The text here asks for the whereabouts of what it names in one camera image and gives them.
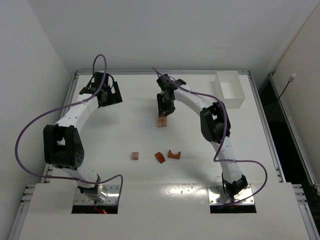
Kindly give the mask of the white perforated box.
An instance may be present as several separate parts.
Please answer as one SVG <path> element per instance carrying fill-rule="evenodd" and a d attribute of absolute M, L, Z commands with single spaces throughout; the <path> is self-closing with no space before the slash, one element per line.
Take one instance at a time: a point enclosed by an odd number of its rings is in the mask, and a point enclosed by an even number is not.
<path fill-rule="evenodd" d="M 213 81 L 216 97 L 227 109 L 240 109 L 245 93 L 237 71 L 218 71 Z"/>

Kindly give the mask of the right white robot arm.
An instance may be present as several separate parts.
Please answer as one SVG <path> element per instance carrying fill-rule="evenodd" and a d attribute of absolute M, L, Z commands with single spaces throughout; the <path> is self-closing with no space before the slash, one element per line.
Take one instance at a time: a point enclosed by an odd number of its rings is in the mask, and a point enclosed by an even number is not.
<path fill-rule="evenodd" d="M 229 117 L 224 115 L 219 102 L 210 102 L 178 88 L 163 90 L 157 94 L 156 99 L 160 117 L 167 117 L 175 111 L 175 101 L 185 104 L 199 116 L 201 133 L 216 151 L 214 161 L 221 165 L 226 196 L 233 199 L 248 186 L 232 149 Z"/>

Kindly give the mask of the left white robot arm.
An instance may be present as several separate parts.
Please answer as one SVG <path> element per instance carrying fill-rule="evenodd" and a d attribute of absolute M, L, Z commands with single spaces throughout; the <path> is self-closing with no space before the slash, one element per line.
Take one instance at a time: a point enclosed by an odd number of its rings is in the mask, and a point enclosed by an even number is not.
<path fill-rule="evenodd" d="M 106 200 L 107 189 L 101 183 L 100 176 L 84 162 L 85 150 L 80 132 L 96 109 L 122 101 L 114 77 L 95 72 L 79 92 L 75 105 L 55 124 L 48 124 L 43 129 L 45 162 L 74 178 L 80 193 L 95 202 Z"/>

